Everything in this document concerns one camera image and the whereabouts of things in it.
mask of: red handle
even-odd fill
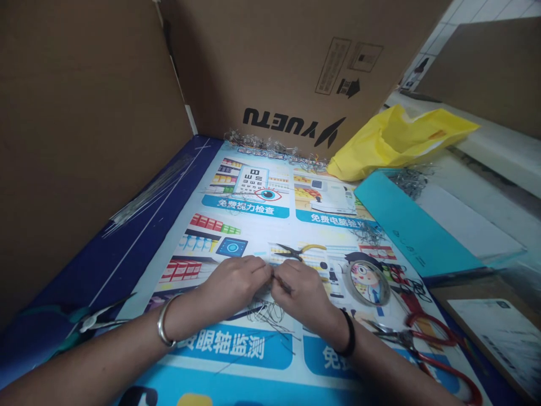
[[[483,404],[483,396],[481,395],[481,391],[479,390],[479,388],[477,387],[477,385],[475,385],[475,383],[473,383],[473,381],[468,378],[466,375],[464,375],[462,372],[460,372],[459,370],[456,370],[454,369],[453,367],[450,367],[446,364],[443,364],[439,361],[436,361],[435,359],[432,359],[430,357],[427,357],[421,353],[419,353],[417,355],[417,358],[419,358],[419,360],[427,363],[427,364],[430,364],[432,365],[433,367],[436,367],[438,369],[441,369],[441,370],[444,370],[444,371],[447,371],[449,372],[450,374],[456,376],[457,378],[460,378],[462,379],[466,385],[468,385],[468,388],[471,392],[471,398],[469,401],[465,402],[466,405],[468,406],[481,406]]]
[[[412,327],[415,324],[415,322],[419,319],[426,319],[436,324],[445,332],[445,334],[447,335],[447,338],[437,338],[434,336],[429,336],[427,334],[412,330],[411,332],[414,337],[423,339],[427,342],[440,344],[440,345],[444,345],[448,347],[454,347],[456,344],[458,344],[458,341],[456,340],[456,335],[449,329],[449,327],[447,327],[444,323],[439,321],[437,318],[431,315],[427,315],[426,313],[417,312],[417,313],[410,314],[406,319],[406,325],[408,327]]]

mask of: hand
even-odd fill
[[[329,300],[320,274],[306,264],[288,259],[274,270],[271,295],[290,316],[318,334],[333,348],[345,348],[349,329],[342,312]],[[289,295],[280,285],[281,279],[291,289]]]
[[[260,257],[228,258],[193,291],[198,296],[198,314],[206,325],[228,319],[246,307],[272,274],[272,267]]]

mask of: cartoon eye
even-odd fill
[[[254,194],[261,200],[274,201],[282,198],[282,195],[272,189],[259,189]]]

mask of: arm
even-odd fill
[[[182,340],[247,306],[271,277],[258,257],[222,262],[199,288],[167,309],[168,339]],[[159,338],[161,308],[96,337],[41,365],[0,392],[0,404],[104,405],[171,349]]]
[[[274,300],[332,348],[344,350],[349,341],[348,324],[342,312],[329,301],[317,271],[289,259],[274,275],[293,289],[291,295],[287,294],[275,279]],[[381,388],[386,400],[402,405],[464,405],[355,320],[353,326],[355,351],[348,361],[365,382]]]

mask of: red-handled pliers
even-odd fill
[[[436,361],[433,358],[427,357],[426,355],[422,354],[415,348],[413,343],[413,338],[417,337],[424,341],[439,344],[442,346],[447,347],[454,347],[459,343],[459,340],[457,339],[456,335],[441,321],[439,321],[437,318],[427,315],[425,313],[413,313],[406,319],[406,325],[408,327],[413,326],[413,324],[418,319],[427,319],[436,324],[438,327],[440,327],[445,334],[447,335],[447,338],[437,338],[434,336],[429,336],[427,334],[415,331],[415,330],[403,330],[403,331],[397,331],[393,330],[392,328],[386,327],[383,324],[376,323],[371,320],[365,320],[367,323],[369,323],[372,327],[374,327],[376,330],[378,330],[376,333],[374,333],[379,338],[393,342],[395,344],[398,344],[411,354],[412,357],[416,358],[418,360],[419,368],[426,373],[427,375],[432,376],[430,373],[428,367],[426,364],[432,365],[433,367],[436,367],[438,369],[444,370],[449,372],[450,374],[456,376],[457,378],[462,379],[466,385],[468,385],[469,390],[471,392],[471,399],[466,402],[466,405],[470,406],[481,406],[483,404],[483,396],[481,395],[481,391],[475,385],[475,383],[468,378],[466,375],[464,375],[462,372],[450,367],[449,365],[446,365],[444,363],[441,363],[439,361]]]

